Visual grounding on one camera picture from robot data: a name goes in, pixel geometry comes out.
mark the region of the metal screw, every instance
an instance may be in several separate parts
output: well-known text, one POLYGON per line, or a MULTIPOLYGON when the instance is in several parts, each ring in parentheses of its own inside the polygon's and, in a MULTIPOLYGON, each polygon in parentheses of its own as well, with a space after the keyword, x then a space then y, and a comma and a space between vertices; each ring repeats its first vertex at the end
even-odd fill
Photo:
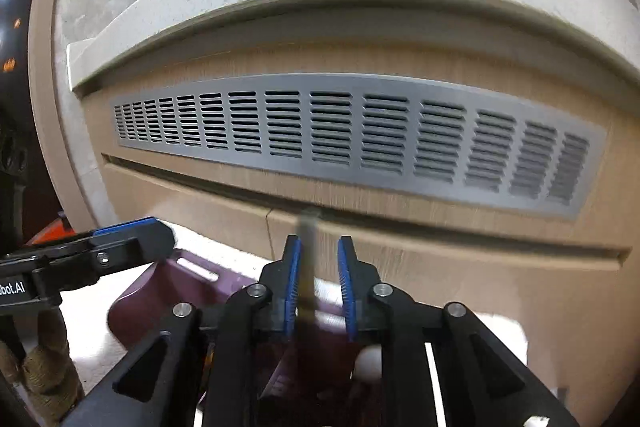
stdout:
POLYGON ((549 425, 549 418, 546 416, 530 416, 524 422, 524 427, 546 427, 547 425, 549 425))
POLYGON ((105 264, 109 264, 109 254, 106 252, 98 253, 95 258, 98 260, 98 263, 102 264, 103 266, 105 264))
POLYGON ((174 306, 174 315, 176 317, 188 317, 193 311, 193 306, 188 302, 180 302, 174 306))
POLYGON ((251 286, 247 286, 246 292, 252 297, 262 297, 265 293, 267 293, 267 286, 258 282, 252 284, 251 286))
POLYGON ((447 312, 452 317, 462 317, 466 314, 466 308, 459 302, 452 302, 447 306, 447 312))
POLYGON ((378 284, 373 286, 373 293, 375 293, 378 297, 388 297, 393 292, 393 286, 387 284, 386 282, 379 282, 378 284))

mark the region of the white ball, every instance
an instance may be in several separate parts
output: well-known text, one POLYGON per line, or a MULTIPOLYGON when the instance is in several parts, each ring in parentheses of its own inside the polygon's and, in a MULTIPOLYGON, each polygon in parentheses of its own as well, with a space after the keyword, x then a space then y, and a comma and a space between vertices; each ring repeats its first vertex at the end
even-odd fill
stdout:
POLYGON ((366 383, 376 383, 382 378, 382 346, 365 347, 356 357, 353 378, 366 383))

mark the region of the wooden panel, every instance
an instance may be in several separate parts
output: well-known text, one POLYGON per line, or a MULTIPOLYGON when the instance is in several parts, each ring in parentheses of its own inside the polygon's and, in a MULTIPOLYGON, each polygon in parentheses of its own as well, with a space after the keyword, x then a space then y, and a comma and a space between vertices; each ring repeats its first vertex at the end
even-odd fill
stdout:
MULTIPOLYGON (((276 257, 296 220, 286 212, 269 213, 276 257)), ((624 273, 585 271, 587 265, 561 259, 545 264, 526 255, 505 259, 472 248, 455 251, 442 243, 325 221, 318 230, 320 277, 337 281, 336 242, 351 235, 358 258, 417 301, 437 306, 461 301, 475 312, 517 320, 529 341, 529 367, 549 387, 569 388, 568 406, 581 425, 599 425, 635 375, 640 321, 622 317, 637 314, 637 260, 629 261, 624 273), (533 268, 536 263, 545 269, 533 268)))
POLYGON ((96 153, 249 188, 392 219, 550 241, 628 247, 636 228, 640 124, 596 96, 507 62, 411 45, 286 44, 217 54, 128 78, 82 101, 96 153), (355 187, 287 174, 140 151, 116 144, 110 100, 147 87, 255 73, 348 71, 432 78, 521 96, 567 111, 607 129, 600 173, 575 221, 449 203, 388 190, 355 187))
POLYGON ((105 165, 101 172, 121 220, 155 216, 238 250, 273 258, 266 221, 268 208, 213 196, 115 165, 105 165))

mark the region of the gray vent grille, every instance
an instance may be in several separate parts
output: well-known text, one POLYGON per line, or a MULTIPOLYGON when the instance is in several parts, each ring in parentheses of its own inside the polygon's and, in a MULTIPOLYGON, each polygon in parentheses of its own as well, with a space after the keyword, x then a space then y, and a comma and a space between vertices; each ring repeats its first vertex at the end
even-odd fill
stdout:
POLYGON ((168 145, 180 145, 180 136, 178 135, 178 121, 175 119, 174 99, 160 98, 160 119, 162 121, 162 132, 164 141, 168 145))
POLYGON ((302 158, 300 93, 293 90, 267 91, 265 104, 270 154, 302 158))
POLYGON ((569 204, 575 185, 580 179, 584 163, 589 152, 589 141, 585 138, 566 133, 562 140, 562 151, 558 167, 549 187, 549 200, 558 200, 569 204))
POLYGON ((422 101, 414 161, 416 176, 453 183, 465 130, 465 113, 461 105, 422 101))
POLYGON ((205 92, 198 96, 204 141, 208 149, 229 149, 222 93, 205 92))
POLYGON ((465 184, 498 192, 509 162, 516 120, 512 116, 479 110, 465 184))
POLYGON ((409 102, 404 96, 365 94, 360 165, 402 174, 409 102))
POLYGON ((348 166, 351 161, 351 95, 339 91, 312 91, 311 159, 348 166))
POLYGON ((527 122, 518 163, 509 191, 515 196, 536 199, 545 183, 558 131, 541 123, 527 122))
POLYGON ((116 116, 116 129, 118 133, 118 137, 121 140, 124 140, 127 137, 127 131, 124 127, 124 115, 122 114, 122 106, 117 105, 113 108, 113 111, 116 116))
POLYGON ((145 100, 146 127, 149 131, 149 140, 155 143, 162 143, 162 133, 160 131, 160 120, 158 116, 158 103, 156 100, 145 100))
POLYGON ((261 153, 258 99, 255 91, 230 92, 229 106, 235 150, 261 153))
POLYGON ((483 89, 374 74, 265 74, 146 90, 113 103, 120 145, 576 216, 606 133, 483 89))

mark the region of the vent slot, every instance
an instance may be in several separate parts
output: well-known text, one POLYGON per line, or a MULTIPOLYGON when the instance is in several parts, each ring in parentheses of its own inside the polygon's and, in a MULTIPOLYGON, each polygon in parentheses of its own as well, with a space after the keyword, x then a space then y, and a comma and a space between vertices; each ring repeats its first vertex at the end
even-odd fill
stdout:
POLYGON ((402 174, 409 101, 404 96, 365 94, 360 165, 402 174))
POLYGON ((558 131, 527 121, 509 192, 536 199, 542 191, 558 131))
POLYGON ((178 115, 180 116, 180 130, 182 131, 182 139, 185 145, 202 147, 194 98, 192 94, 176 97, 178 115))
POLYGON ((133 123, 133 111, 131 110, 131 104, 126 103, 122 106, 122 112, 124 114, 124 125, 127 130, 127 138, 130 140, 136 139, 136 126, 133 123))
POLYGON ((222 107, 222 93, 207 92, 198 97, 204 141, 208 149, 229 149, 226 135, 225 113, 222 107))
POLYGON ((116 105, 113 108, 113 112, 116 116, 116 130, 118 131, 118 136, 120 139, 125 139, 127 137, 127 131, 124 127, 124 115, 122 114, 122 106, 116 105))
POLYGON ((311 92, 311 158, 349 165, 351 160, 351 94, 311 92))
POLYGON ((465 185, 498 192, 509 161, 516 120, 512 116, 479 110, 465 185))
POLYGON ((272 156, 302 158, 300 93, 293 90, 265 91, 269 152, 272 156))
POLYGON ((585 138, 565 133, 558 167, 549 187, 548 200, 569 204, 574 197, 584 162, 589 152, 589 141, 585 138))
POLYGON ((466 109, 423 100, 414 158, 416 176, 453 183, 458 167, 466 109))
POLYGON ((175 119, 174 99, 160 98, 158 105, 160 106, 160 120, 162 122, 162 132, 164 133, 165 142, 170 145, 180 145, 178 123, 175 119))
POLYGON ((148 141, 148 135, 146 134, 145 113, 142 110, 142 102, 134 102, 133 107, 133 120, 136 124, 136 133, 138 139, 144 142, 148 141))
POLYGON ((262 153, 260 125, 258 122, 258 100, 255 91, 233 91, 229 93, 231 131, 234 148, 238 152, 262 153))
POLYGON ((146 127, 149 130, 149 139, 155 143, 162 143, 158 104, 156 103, 156 100, 145 100, 145 118, 146 127))

